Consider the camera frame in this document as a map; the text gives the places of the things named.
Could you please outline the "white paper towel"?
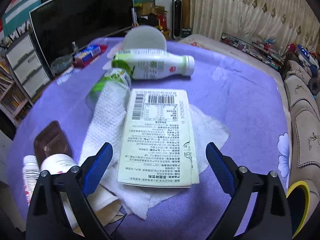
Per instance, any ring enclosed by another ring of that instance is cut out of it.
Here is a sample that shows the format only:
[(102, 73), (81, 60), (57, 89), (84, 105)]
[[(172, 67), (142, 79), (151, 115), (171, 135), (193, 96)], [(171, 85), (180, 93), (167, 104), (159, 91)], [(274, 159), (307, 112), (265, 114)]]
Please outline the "white paper towel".
[[(100, 94), (80, 154), (79, 164), (82, 164), (88, 157), (95, 155), (105, 142), (113, 147), (111, 163), (95, 192), (88, 197), (93, 211), (103, 225), (116, 216), (120, 207), (127, 214), (146, 219), (150, 208), (180, 192), (179, 189), (143, 188), (117, 182), (117, 164), (130, 94), (129, 88), (120, 86), (107, 88)], [(195, 139), (196, 168), (202, 173), (208, 167), (206, 145), (213, 141), (221, 148), (229, 138), (229, 130), (195, 106), (191, 106), (190, 118)]]

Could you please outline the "pale green drink carton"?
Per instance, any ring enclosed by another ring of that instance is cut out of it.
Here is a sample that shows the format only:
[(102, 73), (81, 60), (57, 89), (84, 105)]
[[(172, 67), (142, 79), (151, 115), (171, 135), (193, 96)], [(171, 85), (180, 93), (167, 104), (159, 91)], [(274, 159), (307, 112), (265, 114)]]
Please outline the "pale green drink carton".
[(118, 182), (164, 188), (199, 183), (185, 90), (131, 91), (118, 159)]

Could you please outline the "yellow black trash bin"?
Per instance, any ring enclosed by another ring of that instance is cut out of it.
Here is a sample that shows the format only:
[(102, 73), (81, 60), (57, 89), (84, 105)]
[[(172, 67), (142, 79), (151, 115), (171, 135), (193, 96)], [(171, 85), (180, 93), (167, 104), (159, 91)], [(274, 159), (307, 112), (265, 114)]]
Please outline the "yellow black trash bin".
[(310, 207), (310, 188), (306, 181), (293, 183), (287, 190), (286, 199), (289, 205), (294, 239), (306, 223)]

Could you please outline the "small white wrapper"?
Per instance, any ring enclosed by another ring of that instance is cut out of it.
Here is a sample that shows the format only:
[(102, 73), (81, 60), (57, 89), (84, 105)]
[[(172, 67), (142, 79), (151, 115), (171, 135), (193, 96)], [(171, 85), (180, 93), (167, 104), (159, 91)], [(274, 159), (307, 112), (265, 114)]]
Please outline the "small white wrapper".
[(34, 155), (26, 155), (23, 158), (22, 176), (24, 193), (28, 205), (30, 205), (39, 175), (40, 168), (38, 166), (36, 157)]

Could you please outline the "white paper cup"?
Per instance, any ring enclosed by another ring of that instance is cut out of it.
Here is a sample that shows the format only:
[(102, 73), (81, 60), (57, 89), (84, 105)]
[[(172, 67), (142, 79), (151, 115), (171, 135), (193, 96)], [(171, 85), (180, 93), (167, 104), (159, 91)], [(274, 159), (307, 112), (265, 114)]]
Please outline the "white paper cup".
[(68, 172), (77, 163), (66, 154), (53, 154), (42, 162), (40, 171), (47, 170), (51, 175)]

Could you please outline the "brown plastic tray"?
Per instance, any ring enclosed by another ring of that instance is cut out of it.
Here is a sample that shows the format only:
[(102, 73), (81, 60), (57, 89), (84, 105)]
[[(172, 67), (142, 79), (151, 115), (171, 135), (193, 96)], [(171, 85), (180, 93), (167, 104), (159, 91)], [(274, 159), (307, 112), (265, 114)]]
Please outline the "brown plastic tray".
[(39, 166), (54, 154), (72, 156), (72, 148), (58, 121), (52, 121), (34, 140), (34, 153)]

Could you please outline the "beige sofa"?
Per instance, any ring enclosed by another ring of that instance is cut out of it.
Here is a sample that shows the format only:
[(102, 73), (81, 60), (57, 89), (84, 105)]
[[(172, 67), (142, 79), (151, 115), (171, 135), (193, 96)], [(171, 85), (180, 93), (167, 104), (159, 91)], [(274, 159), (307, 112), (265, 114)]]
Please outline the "beige sofa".
[(308, 83), (311, 75), (296, 61), (288, 61), (284, 88), (291, 116), (288, 184), (303, 180), (310, 190), (310, 205), (319, 204), (319, 96)]

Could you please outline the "crushed green plastic bottle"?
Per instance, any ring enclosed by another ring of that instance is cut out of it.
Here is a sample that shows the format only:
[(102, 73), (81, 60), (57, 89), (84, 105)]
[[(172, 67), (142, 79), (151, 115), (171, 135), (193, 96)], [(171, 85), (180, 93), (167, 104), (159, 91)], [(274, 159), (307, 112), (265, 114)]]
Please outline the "crushed green plastic bottle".
[(92, 112), (94, 112), (100, 94), (113, 86), (131, 88), (131, 77), (124, 69), (109, 68), (90, 89), (86, 96), (86, 105)]

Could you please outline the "white drawer cabinet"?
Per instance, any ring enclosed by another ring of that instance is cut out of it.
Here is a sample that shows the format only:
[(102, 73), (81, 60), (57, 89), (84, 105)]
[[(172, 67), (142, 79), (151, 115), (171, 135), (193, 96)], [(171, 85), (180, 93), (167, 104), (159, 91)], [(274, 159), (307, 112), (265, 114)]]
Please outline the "white drawer cabinet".
[(50, 82), (50, 76), (36, 51), (31, 33), (14, 41), (6, 58), (18, 85), (29, 99), (35, 99)]

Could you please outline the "red blue tissue box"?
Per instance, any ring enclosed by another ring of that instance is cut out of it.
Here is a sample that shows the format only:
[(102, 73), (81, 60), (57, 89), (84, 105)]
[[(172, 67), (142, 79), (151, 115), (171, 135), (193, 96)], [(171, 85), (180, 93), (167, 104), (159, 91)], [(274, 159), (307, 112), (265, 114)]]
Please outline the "red blue tissue box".
[(96, 57), (104, 53), (108, 45), (90, 45), (74, 55), (73, 66), (84, 68), (89, 65)]

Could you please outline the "white green yogurt bottle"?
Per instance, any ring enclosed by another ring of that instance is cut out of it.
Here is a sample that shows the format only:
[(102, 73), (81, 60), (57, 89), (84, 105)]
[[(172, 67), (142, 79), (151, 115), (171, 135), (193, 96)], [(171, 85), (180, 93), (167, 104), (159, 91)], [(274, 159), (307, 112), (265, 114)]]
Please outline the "white green yogurt bottle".
[(161, 49), (127, 49), (115, 53), (112, 67), (125, 70), (134, 80), (158, 80), (173, 75), (192, 76), (195, 59)]

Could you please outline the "floral beige mattress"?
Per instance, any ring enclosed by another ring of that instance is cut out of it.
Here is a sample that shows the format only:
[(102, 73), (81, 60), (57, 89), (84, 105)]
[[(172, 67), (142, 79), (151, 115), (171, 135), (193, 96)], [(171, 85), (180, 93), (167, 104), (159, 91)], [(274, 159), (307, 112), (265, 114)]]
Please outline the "floral beige mattress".
[(232, 57), (243, 63), (249, 64), (250, 66), (257, 68), (266, 74), (272, 76), (276, 81), (282, 82), (281, 75), (269, 65), (264, 64), (260, 60), (248, 55), (234, 47), (226, 45), (222, 42), (207, 38), (200, 34), (192, 34), (186, 38), (183, 38), (179, 43), (189, 44), (195, 47), (211, 50), (225, 56)]

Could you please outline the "black television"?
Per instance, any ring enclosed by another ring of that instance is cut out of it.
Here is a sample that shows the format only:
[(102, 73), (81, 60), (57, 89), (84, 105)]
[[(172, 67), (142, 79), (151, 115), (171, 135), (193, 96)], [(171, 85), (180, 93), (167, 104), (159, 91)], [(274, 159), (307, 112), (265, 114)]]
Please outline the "black television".
[(46, 65), (84, 48), (95, 38), (133, 25), (133, 0), (48, 0), (30, 13), (31, 26)]

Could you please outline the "beige curtain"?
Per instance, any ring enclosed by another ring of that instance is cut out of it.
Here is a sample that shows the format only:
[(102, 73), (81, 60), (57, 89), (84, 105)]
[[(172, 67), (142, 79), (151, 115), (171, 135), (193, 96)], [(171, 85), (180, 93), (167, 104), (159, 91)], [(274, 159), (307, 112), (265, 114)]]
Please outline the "beige curtain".
[(287, 45), (316, 49), (319, 20), (306, 0), (190, 0), (194, 34), (219, 40), (235, 37), (271, 39), (282, 54)]

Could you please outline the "black tower fan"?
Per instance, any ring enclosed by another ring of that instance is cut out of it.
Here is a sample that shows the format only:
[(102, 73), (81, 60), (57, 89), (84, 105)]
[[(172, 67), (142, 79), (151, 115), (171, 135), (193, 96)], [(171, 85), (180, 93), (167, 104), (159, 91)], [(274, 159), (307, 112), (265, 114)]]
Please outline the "black tower fan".
[(178, 40), (181, 37), (182, 0), (172, 0), (172, 38)]

